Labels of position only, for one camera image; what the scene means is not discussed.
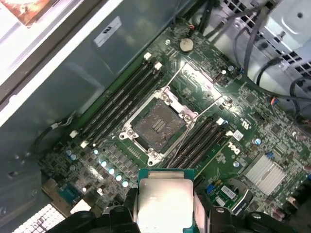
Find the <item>chip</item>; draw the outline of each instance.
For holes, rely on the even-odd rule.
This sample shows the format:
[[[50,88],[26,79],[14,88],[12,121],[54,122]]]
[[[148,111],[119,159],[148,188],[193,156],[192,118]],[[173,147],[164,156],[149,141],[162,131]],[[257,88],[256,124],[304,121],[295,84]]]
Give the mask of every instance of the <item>chip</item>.
[[[277,124],[275,124],[272,128],[271,128],[271,131],[274,133],[274,134],[278,134],[280,131],[281,131],[281,127]]]
[[[249,94],[247,97],[246,97],[246,101],[248,103],[253,103],[256,99],[256,96],[254,96],[253,94]]]

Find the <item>motherboard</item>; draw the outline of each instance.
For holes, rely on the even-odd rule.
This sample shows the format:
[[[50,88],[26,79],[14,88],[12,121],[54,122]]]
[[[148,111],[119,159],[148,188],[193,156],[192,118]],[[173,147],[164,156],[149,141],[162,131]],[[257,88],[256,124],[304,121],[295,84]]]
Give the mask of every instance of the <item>motherboard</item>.
[[[214,205],[281,221],[310,179],[311,143],[241,73],[179,22],[72,123],[42,171],[69,206],[102,212],[137,187],[139,168],[193,168]]]

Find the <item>wire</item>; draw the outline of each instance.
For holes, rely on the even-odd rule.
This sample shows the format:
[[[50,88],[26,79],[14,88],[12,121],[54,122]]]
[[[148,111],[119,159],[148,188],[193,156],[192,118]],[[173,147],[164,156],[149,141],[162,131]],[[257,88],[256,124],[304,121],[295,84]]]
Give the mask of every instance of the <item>wire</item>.
[[[180,4],[181,4],[182,1],[183,1],[183,0],[180,0],[180,1],[177,3],[176,8],[175,8],[175,10],[174,10],[174,14],[173,14],[173,26],[176,25],[176,18],[177,18],[178,8],[179,8],[179,6],[180,6]]]
[[[240,18],[240,17],[243,17],[243,16],[246,16],[246,15],[248,15],[249,13],[252,13],[252,12],[256,12],[256,11],[262,9],[263,7],[265,7],[265,4],[262,4],[262,5],[259,5],[259,6],[256,6],[256,7],[252,8],[252,9],[247,9],[247,10],[242,11],[242,12],[239,12],[239,13],[237,13],[237,14],[228,16],[227,18],[225,18],[226,23],[224,23],[223,21],[220,22],[220,23],[214,28],[214,30],[212,30],[211,32],[209,32],[209,33],[205,36],[205,38],[206,38],[206,39],[209,39],[209,38],[211,38],[212,36],[214,36],[217,32],[219,32],[219,31],[223,28],[223,26],[224,26],[225,24],[231,25],[231,24],[233,23],[234,19]]]
[[[283,61],[283,58],[274,58],[272,59],[271,61],[267,62],[261,69],[260,69],[260,72],[257,76],[257,80],[256,80],[256,85],[260,86],[260,81],[261,81],[261,78],[262,78],[262,75],[263,73],[270,67],[273,67],[277,64],[280,64],[281,62]]]
[[[285,96],[281,95],[279,93],[275,93],[269,90],[266,90],[260,86],[257,86],[251,79],[248,77],[248,69],[249,69],[249,63],[250,63],[250,58],[253,50],[253,46],[256,40],[257,33],[264,22],[264,20],[267,17],[267,10],[263,9],[253,27],[253,30],[251,32],[250,38],[247,43],[246,47],[246,52],[245,52],[245,57],[244,57],[244,72],[242,74],[242,78],[254,89],[256,89],[259,92],[265,93],[270,96],[275,96],[279,99],[286,99],[286,100],[300,100],[300,101],[306,101],[306,102],[311,102],[310,98],[302,98],[302,97],[292,97],[292,96]]]
[[[201,21],[197,27],[197,30],[202,34],[204,33],[205,28],[207,27],[207,25],[209,23],[210,14],[212,12],[212,9],[213,9],[215,3],[216,3],[216,0],[208,0],[206,3],[203,15],[201,17]]]
[[[41,155],[46,153],[49,149],[46,150],[39,150],[39,146],[41,144],[41,141],[45,138],[45,136],[51,132],[52,130],[56,129],[57,127],[61,126],[61,127],[65,127],[68,126],[72,123],[73,120],[73,116],[74,116],[75,112],[73,112],[69,117],[54,123],[52,125],[50,125],[49,127],[47,127],[34,141],[34,143],[31,145],[30,147],[30,153],[32,155]]]
[[[237,45],[238,45],[239,37],[240,37],[245,31],[246,31],[248,34],[251,33],[247,27],[244,27],[242,30],[239,31],[239,33],[237,34],[237,36],[236,36],[236,37],[234,38],[234,40],[233,40],[233,54],[234,54],[234,58],[235,58],[235,61],[236,61],[237,65],[238,65],[239,67],[241,67],[241,68],[242,68],[242,65],[241,65],[240,62],[239,62],[238,51],[237,51]]]

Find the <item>black cable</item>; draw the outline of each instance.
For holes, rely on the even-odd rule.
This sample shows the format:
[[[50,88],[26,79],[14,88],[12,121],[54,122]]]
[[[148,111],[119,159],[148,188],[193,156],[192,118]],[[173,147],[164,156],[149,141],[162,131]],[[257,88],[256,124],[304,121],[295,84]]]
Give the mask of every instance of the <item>black cable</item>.
[[[250,38],[248,40],[247,43],[247,47],[246,47],[246,52],[245,52],[245,57],[244,57],[244,73],[242,75],[242,78],[254,89],[256,89],[259,92],[265,93],[267,95],[270,96],[275,96],[279,99],[286,99],[286,100],[300,100],[300,101],[307,101],[307,102],[311,102],[310,98],[302,98],[302,97],[292,97],[292,96],[285,96],[285,95],[281,95],[272,91],[268,91],[260,86],[257,86],[251,79],[248,78],[248,68],[249,68],[249,63],[250,63],[250,58],[251,58],[251,54],[252,54],[252,50],[253,50],[253,46],[256,40],[256,36],[257,33],[262,25],[262,23],[264,22],[264,20],[267,17],[267,11],[266,9],[262,9],[254,27],[253,30],[251,32]]]
[[[223,28],[223,26],[224,26],[225,24],[231,25],[231,24],[233,23],[234,19],[239,18],[239,17],[243,17],[243,16],[248,15],[249,13],[252,13],[252,12],[256,12],[256,11],[262,9],[264,6],[265,6],[265,4],[259,5],[259,6],[256,6],[256,7],[252,8],[252,9],[247,9],[247,10],[242,11],[242,12],[239,12],[239,13],[237,13],[237,14],[228,16],[227,18],[225,18],[226,23],[224,23],[223,21],[220,22],[220,23],[215,27],[215,29],[214,29],[213,31],[209,32],[209,33],[205,36],[205,38],[206,38],[206,39],[209,39],[209,38],[211,38],[212,36],[214,36],[217,32],[219,32],[219,31],[221,30],[221,28]]]
[[[174,10],[174,14],[173,14],[173,26],[176,25],[176,17],[177,17],[177,12],[178,12],[178,8],[179,8],[179,5],[181,4],[183,0],[180,0],[177,5],[176,5],[176,8]]]
[[[201,18],[200,23],[197,27],[197,30],[202,34],[204,33],[205,28],[207,27],[207,25],[209,23],[210,15],[211,15],[211,12],[212,12],[212,9],[213,9],[215,3],[216,3],[216,0],[208,0],[206,3],[202,18]]]
[[[237,51],[237,45],[238,45],[239,37],[240,37],[245,31],[246,31],[248,34],[251,33],[247,27],[244,27],[242,30],[239,31],[239,33],[237,34],[237,36],[236,36],[236,37],[234,38],[234,40],[233,40],[233,54],[234,54],[234,58],[235,58],[235,61],[236,61],[237,65],[238,65],[238,67],[242,67],[242,65],[241,65],[241,63],[239,62],[238,51]]]
[[[267,62],[261,69],[257,76],[256,85],[260,86],[260,81],[262,78],[263,73],[270,67],[273,67],[277,64],[280,64],[283,61],[283,58],[277,57],[272,59],[271,61]]]

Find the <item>white label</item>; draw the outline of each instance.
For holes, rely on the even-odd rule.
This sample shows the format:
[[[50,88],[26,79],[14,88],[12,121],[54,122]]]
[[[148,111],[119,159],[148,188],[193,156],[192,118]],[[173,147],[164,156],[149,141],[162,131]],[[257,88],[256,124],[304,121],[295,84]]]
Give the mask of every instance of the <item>white label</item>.
[[[120,17],[117,16],[94,40],[95,44],[102,46],[116,30],[122,25]]]
[[[224,202],[220,197],[217,197],[216,202],[217,202],[220,206],[225,206],[225,202]]]
[[[221,189],[230,199],[234,199],[236,194],[231,191],[227,186],[223,186]]]
[[[243,121],[243,122],[242,122],[242,126],[243,126],[246,130],[250,129],[250,125],[247,123],[247,121]]]
[[[232,142],[229,142],[228,147],[236,154],[238,155],[241,151],[239,148],[237,148],[235,145],[233,145]]]
[[[240,131],[236,130],[232,136],[239,142],[244,135]]]

